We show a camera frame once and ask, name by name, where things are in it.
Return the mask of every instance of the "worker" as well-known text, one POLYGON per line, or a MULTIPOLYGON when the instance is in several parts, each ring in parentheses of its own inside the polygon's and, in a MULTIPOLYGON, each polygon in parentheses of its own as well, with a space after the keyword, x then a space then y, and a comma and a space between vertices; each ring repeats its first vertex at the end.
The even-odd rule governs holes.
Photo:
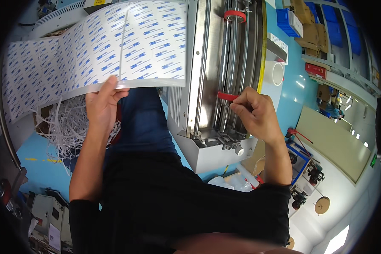
POLYGON ((344 118, 344 112, 341 109, 336 109, 333 104, 330 102, 327 102, 327 106, 325 108, 325 111, 330 114, 330 117, 333 119, 339 119, 341 120, 344 118))
POLYGON ((292 165, 269 96, 247 87, 230 104, 266 150, 265 183, 239 192, 182 166, 156 88, 116 86, 111 76, 86 94, 88 131, 69 186, 74 253, 290 251, 292 165), (106 150, 120 99, 121 136, 106 150))

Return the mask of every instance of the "blue floor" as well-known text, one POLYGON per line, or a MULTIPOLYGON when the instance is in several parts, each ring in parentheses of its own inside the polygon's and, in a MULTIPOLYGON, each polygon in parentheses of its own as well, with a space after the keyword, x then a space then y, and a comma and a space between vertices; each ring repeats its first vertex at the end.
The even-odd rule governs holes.
MULTIPOLYGON (((282 1, 276 0, 276 7, 282 8, 282 1)), ((317 84, 309 79, 305 72, 305 62, 301 59, 301 47, 295 42, 293 37, 288 37, 278 26, 276 10, 269 4, 267 8, 267 31, 274 34, 288 45, 289 64, 285 68, 285 81, 282 86, 281 98, 277 109, 279 126, 284 134, 289 127, 296 127, 302 106, 317 109, 316 91, 317 84)), ((167 114, 167 105, 163 103, 163 108, 167 114)), ((20 191, 28 193, 44 193, 46 187, 61 192, 61 195, 69 200, 69 182, 71 177, 66 174, 65 168, 60 162, 53 162, 47 156, 46 138, 37 134, 32 134, 30 138, 17 151, 21 165, 27 169, 28 182, 20 187, 20 191)), ((184 166, 189 167, 178 145, 175 143, 178 154, 182 157, 184 166)), ((55 154, 54 147, 49 147, 48 151, 55 154)), ((235 171, 235 164, 230 165, 226 174, 235 171)), ((219 168, 207 173, 199 174, 202 180, 211 179, 215 175, 222 175, 225 168, 219 168)))

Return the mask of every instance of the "left hand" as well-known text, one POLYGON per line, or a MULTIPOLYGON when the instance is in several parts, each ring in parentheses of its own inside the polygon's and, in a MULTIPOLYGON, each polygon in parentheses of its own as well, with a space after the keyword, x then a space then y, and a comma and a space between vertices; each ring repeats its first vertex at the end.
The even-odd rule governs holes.
POLYGON ((86 94, 89 129, 108 137, 116 122, 117 102, 128 96, 130 88, 117 89, 116 76, 110 76, 99 92, 86 94))

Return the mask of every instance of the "blue storage crate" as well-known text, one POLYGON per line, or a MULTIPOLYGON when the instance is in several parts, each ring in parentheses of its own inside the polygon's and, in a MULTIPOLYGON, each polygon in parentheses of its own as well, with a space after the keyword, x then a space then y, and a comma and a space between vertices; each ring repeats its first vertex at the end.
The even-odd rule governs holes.
POLYGON ((330 43, 342 48, 343 40, 340 32, 340 24, 327 21, 327 32, 329 34, 330 43))
POLYGON ((347 4, 344 2, 344 0, 337 0, 337 1, 338 1, 338 3, 339 3, 340 5, 345 6, 345 7, 348 7, 347 4))
POLYGON ((349 31, 351 52, 356 55, 361 55, 361 40, 358 28, 347 25, 347 30, 349 31))
POLYGON ((289 24, 289 9, 277 9, 277 25, 282 29, 289 37, 300 37, 295 29, 289 24))
POLYGON ((310 11, 313 13, 314 17, 315 17, 315 23, 319 23, 317 21, 317 13, 316 13, 316 7, 315 7, 315 4, 312 3, 312 2, 305 2, 306 6, 309 7, 310 11))
POLYGON ((353 14, 351 14, 351 12, 348 12, 345 10, 342 10, 342 12, 343 12, 344 18, 346 20, 346 24, 353 26, 353 27, 357 27, 357 23, 354 20, 353 14))
POLYGON ((335 22, 335 23, 338 22, 336 12, 334 11, 333 6, 323 4, 322 8, 323 8, 323 13, 325 13, 325 19, 327 21, 331 21, 331 22, 335 22))

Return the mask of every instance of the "white tube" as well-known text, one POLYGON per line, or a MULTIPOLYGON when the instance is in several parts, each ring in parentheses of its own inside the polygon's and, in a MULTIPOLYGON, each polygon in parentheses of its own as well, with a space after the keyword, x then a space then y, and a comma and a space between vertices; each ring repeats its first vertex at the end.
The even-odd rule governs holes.
POLYGON ((284 79, 284 68, 280 62, 265 61, 264 81, 279 86, 284 79))
POLYGON ((243 165, 239 163, 236 165, 236 168, 245 178, 247 178, 247 180, 251 183, 252 186, 254 186, 254 188, 258 187, 259 182, 257 181, 257 179, 255 179, 255 177, 251 175, 250 172, 247 169, 245 169, 243 165))

